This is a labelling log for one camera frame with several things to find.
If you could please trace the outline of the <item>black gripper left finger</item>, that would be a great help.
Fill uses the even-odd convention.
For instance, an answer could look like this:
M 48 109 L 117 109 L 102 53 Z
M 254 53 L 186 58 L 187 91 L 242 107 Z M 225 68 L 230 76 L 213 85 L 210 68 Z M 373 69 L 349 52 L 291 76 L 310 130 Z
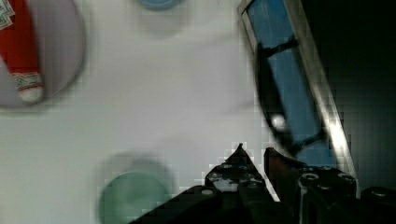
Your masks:
M 242 143 L 224 162 L 208 172 L 204 183 L 233 203 L 249 205 L 271 201 L 265 180 Z

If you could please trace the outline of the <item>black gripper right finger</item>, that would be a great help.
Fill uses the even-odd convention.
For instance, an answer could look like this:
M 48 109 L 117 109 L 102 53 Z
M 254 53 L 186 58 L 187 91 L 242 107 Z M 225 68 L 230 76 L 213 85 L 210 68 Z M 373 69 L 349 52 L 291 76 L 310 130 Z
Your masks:
M 351 224 L 357 218 L 354 177 L 330 166 L 309 166 L 268 147 L 264 172 L 298 224 Z

